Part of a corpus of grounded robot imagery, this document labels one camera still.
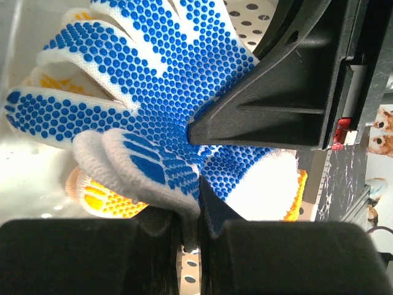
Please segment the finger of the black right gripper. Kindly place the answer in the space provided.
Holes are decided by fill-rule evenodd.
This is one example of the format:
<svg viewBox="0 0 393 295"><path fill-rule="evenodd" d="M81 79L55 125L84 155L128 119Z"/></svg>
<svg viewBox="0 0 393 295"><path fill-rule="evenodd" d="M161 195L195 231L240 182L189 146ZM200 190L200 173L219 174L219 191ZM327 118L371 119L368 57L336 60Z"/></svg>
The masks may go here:
<svg viewBox="0 0 393 295"><path fill-rule="evenodd" d="M196 117L192 144L339 149L367 1L279 1L258 64Z"/></svg>

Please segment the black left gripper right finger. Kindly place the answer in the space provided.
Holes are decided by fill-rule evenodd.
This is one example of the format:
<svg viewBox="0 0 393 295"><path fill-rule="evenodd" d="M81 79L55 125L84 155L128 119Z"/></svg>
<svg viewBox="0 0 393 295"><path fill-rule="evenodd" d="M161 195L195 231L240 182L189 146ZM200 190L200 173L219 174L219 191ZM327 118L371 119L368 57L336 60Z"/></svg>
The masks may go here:
<svg viewBox="0 0 393 295"><path fill-rule="evenodd" d="M200 179L202 294L391 294L370 237L347 222L247 221Z"/></svg>

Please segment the orange dotted work glove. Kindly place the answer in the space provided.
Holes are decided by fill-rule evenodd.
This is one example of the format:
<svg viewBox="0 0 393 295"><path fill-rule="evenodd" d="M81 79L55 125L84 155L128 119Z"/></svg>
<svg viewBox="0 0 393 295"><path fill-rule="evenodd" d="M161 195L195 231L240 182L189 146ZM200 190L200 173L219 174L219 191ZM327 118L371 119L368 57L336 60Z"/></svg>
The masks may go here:
<svg viewBox="0 0 393 295"><path fill-rule="evenodd" d="M68 176L65 189L86 212L100 218L130 219L149 206L118 195L87 176L79 167Z"/></svg>

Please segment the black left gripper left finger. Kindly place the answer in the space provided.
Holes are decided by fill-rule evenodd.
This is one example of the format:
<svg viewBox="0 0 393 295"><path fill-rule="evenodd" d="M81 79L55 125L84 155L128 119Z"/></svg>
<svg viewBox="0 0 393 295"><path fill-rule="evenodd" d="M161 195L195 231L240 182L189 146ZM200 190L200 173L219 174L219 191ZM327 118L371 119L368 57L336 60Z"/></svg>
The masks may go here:
<svg viewBox="0 0 393 295"><path fill-rule="evenodd" d="M131 219L20 219L1 227L2 294L177 294L180 222L148 207Z"/></svg>

